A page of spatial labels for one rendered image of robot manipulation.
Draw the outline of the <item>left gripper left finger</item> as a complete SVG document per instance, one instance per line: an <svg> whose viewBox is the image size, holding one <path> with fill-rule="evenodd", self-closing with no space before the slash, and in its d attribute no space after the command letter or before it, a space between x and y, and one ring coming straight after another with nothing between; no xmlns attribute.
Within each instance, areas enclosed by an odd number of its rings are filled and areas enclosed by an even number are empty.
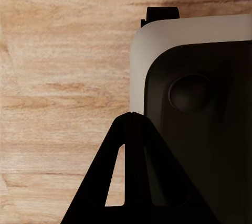
<svg viewBox="0 0 252 224"><path fill-rule="evenodd" d="M123 144L124 205L105 206L118 151ZM140 224L131 112L114 119L61 224Z"/></svg>

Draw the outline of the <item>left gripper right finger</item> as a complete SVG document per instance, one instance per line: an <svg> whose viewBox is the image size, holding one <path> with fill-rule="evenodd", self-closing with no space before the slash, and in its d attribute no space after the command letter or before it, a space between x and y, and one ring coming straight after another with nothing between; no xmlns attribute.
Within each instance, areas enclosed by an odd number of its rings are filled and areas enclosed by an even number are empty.
<svg viewBox="0 0 252 224"><path fill-rule="evenodd" d="M151 120L132 112L140 224L221 224ZM144 147L164 206L152 203Z"/></svg>

